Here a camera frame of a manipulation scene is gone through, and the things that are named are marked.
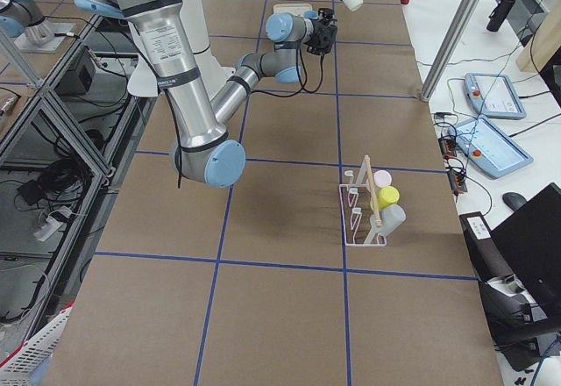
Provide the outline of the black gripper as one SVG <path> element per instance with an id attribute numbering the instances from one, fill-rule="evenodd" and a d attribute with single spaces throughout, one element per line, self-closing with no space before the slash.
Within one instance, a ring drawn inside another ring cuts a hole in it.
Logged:
<path id="1" fill-rule="evenodd" d="M 307 52 L 310 54 L 329 54 L 337 37 L 335 20 L 313 20 L 313 32 L 306 41 Z"/>

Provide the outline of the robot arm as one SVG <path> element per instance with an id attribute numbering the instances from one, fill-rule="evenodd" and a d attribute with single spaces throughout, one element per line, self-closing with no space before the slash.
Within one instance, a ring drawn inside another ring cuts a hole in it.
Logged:
<path id="1" fill-rule="evenodd" d="M 181 21 L 182 0 L 75 0 L 75 5 L 100 16 L 124 19 L 138 32 L 139 55 L 172 110 L 177 139 L 173 160 L 179 175 L 218 188 L 235 184 L 245 168 L 245 150 L 230 139 L 227 121 L 261 79 L 299 82 L 301 48 L 325 56 L 337 35 L 330 8 L 301 16 L 274 13 L 266 22 L 273 52 L 242 57 L 238 69 L 213 97 Z"/>

